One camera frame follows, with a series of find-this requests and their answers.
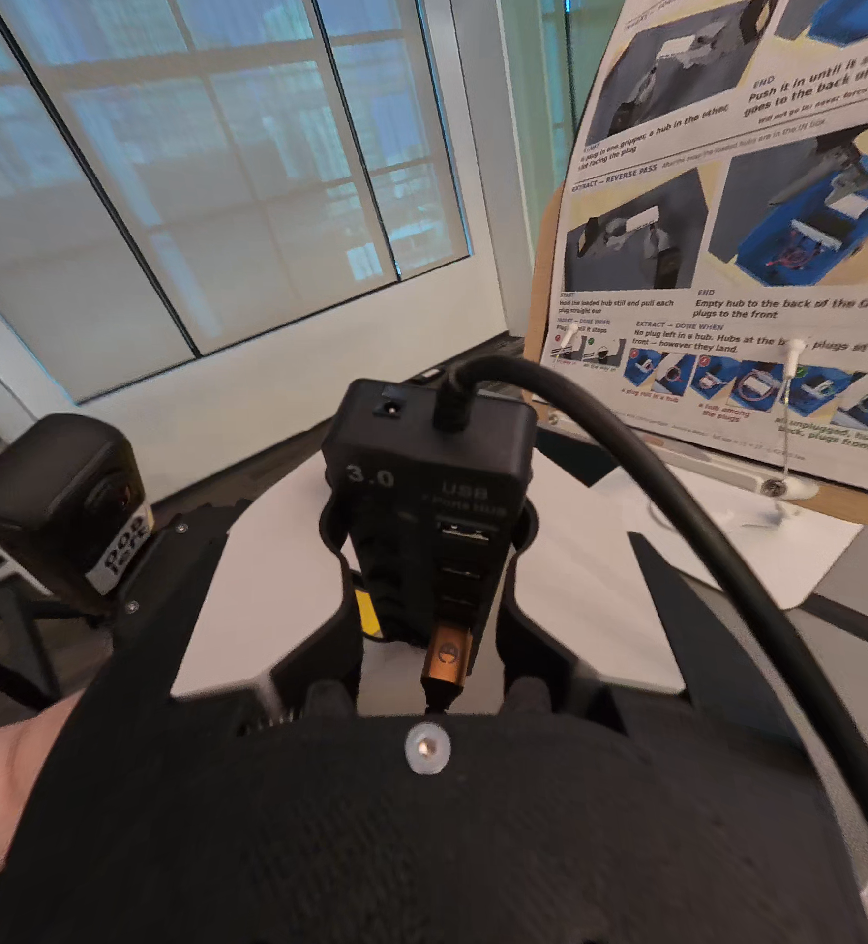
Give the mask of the white stand base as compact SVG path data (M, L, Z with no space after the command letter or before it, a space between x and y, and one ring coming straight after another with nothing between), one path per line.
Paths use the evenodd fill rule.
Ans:
M759 479L746 468L659 446L670 470L726 535L782 610L798 607L827 575L863 525L785 506L746 489ZM590 488L595 513L611 513L624 530L647 539L677 570L717 589L719 584L640 487L620 468Z

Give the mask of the narrow glass window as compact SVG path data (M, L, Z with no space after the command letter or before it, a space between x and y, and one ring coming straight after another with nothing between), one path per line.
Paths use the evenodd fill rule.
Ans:
M519 161L528 195L564 180L620 1L499 2Z

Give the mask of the large glass window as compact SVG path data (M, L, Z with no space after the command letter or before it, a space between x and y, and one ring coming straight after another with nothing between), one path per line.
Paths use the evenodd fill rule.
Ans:
M75 402L470 252L420 2L0 1L0 318Z

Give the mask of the instruction poster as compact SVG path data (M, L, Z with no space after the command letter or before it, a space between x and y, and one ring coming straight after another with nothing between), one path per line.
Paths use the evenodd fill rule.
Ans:
M625 2L555 259L542 364L868 492L868 2Z

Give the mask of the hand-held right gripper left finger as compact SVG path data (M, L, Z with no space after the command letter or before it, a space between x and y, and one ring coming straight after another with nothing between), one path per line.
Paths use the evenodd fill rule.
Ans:
M248 690L301 702L300 663L342 611L343 560L322 537L328 495L265 495L231 525L171 684L173 699Z

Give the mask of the black flat desk pad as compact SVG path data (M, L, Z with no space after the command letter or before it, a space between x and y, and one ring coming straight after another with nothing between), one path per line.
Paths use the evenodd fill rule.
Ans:
M610 453L598 444L556 431L546 424L537 426L535 449L588 488L618 468Z

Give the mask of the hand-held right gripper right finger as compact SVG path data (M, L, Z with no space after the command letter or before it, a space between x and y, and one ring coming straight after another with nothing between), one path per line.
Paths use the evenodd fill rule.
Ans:
M685 686L621 513L538 451L527 489L538 534L516 566L524 614L606 682Z

